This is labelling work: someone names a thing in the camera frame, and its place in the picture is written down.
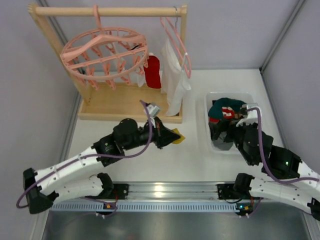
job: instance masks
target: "gray floor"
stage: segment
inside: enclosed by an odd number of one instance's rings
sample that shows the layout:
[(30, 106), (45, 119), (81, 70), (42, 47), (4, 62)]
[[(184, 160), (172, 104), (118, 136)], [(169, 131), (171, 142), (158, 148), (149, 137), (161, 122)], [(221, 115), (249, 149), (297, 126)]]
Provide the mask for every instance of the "gray floor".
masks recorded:
[(311, 239), (301, 211), (279, 203), (261, 204), (250, 219), (239, 219), (233, 213), (121, 212), (105, 220), (94, 214), (80, 215), (83, 213), (51, 212), (43, 240)]

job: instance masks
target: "pink hanger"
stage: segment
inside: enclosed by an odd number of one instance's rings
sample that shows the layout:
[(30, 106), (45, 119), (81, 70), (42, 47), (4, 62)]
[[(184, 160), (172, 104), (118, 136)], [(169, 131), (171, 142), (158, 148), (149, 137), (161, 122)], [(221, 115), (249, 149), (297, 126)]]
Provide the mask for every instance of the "pink hanger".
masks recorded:
[(183, 44), (183, 42), (181, 41), (181, 38), (179, 36), (179, 33), (177, 32), (176, 28), (174, 27), (174, 25), (172, 24), (171, 20), (168, 18), (168, 17), (165, 17), (165, 19), (167, 20), (167, 22), (169, 23), (170, 27), (172, 28), (174, 34), (176, 35), (179, 43), (180, 43), (180, 46), (182, 47), (183, 51), (185, 52), (184, 56), (182, 56), (179, 48), (178, 48), (178, 45), (177, 43), (174, 41), (173, 37), (171, 36), (171, 33), (169, 32), (169, 30), (166, 28), (166, 25), (165, 25), (165, 22), (163, 20), (162, 17), (160, 17), (160, 22), (162, 24), (162, 26), (164, 27), (164, 30), (166, 32), (166, 34), (168, 35), (169, 39), (171, 40), (174, 48), (176, 49), (178, 55), (179, 55), (179, 58), (180, 60), (182, 61), (182, 66), (184, 66), (184, 70), (185, 70), (185, 73), (186, 73), (186, 76), (188, 77), (188, 79), (191, 77), (191, 71), (192, 71), (192, 66), (191, 66), (191, 61), (190, 61), (190, 58), (189, 58), (189, 55), (188, 55), (188, 52), (187, 52), (187, 49), (185, 47), (185, 45)]

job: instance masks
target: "gray wall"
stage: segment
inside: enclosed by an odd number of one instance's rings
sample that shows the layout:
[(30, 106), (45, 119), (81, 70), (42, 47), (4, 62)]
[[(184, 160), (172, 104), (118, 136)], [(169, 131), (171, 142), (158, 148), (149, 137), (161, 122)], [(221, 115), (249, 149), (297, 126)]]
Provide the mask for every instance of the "gray wall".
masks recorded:
[(22, 172), (57, 162), (76, 90), (23, 0), (0, 7), (0, 239), (29, 239)]
[[(53, 7), (172, 7), (188, 4), (186, 47), (194, 68), (259, 68), (297, 0), (47, 0)], [(93, 17), (58, 17), (70, 40), (96, 28)], [(159, 18), (103, 17), (102, 25), (146, 35), (160, 55), (166, 34)]]
[(287, 146), (320, 173), (320, 1), (306, 2), (264, 76)]

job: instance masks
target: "wooden rack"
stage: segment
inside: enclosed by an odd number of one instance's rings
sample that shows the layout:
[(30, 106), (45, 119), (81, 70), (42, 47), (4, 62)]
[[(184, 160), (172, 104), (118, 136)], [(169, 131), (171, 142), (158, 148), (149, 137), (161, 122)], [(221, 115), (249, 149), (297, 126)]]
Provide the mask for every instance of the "wooden rack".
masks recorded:
[[(55, 31), (52, 29), (46, 17), (93, 17), (92, 7), (41, 7), (36, 3), (28, 5), (28, 12), (35, 24), (50, 43), (52, 49), (60, 59), (63, 45)], [(181, 7), (99, 7), (101, 17), (174, 17), (181, 18), (180, 38), (183, 44), (186, 39), (187, 5)], [(89, 84), (82, 85), (68, 71), (76, 89), (82, 96), (82, 103), (78, 116), (83, 120), (120, 121), (124, 118), (132, 118), (138, 122), (144, 122), (146, 115), (139, 102), (156, 102), (162, 108), (160, 119), (165, 123), (182, 123), (182, 106), (176, 116), (165, 116), (168, 110), (167, 95), (160, 93), (160, 89), (152, 89), (147, 86), (138, 87), (123, 83), (116, 83), (116, 91), (113, 91), (106, 83), (99, 83), (99, 90), (94, 90)]]

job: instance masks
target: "storage box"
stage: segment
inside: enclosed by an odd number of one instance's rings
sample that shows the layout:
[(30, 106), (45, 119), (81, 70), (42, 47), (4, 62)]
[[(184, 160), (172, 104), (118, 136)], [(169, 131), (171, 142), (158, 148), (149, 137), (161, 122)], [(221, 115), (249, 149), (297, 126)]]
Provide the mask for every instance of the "storage box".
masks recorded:
[(209, 128), (209, 117), (208, 112), (212, 107), (212, 101), (218, 100), (220, 98), (230, 98), (241, 100), (247, 104), (255, 103), (252, 94), (248, 92), (209, 92), (204, 96), (204, 119), (205, 119), (205, 131), (206, 131), (206, 141), (209, 147), (216, 153), (221, 154), (240, 154), (238, 149), (233, 145), (230, 150), (221, 150), (214, 146), (211, 140), (210, 128)]

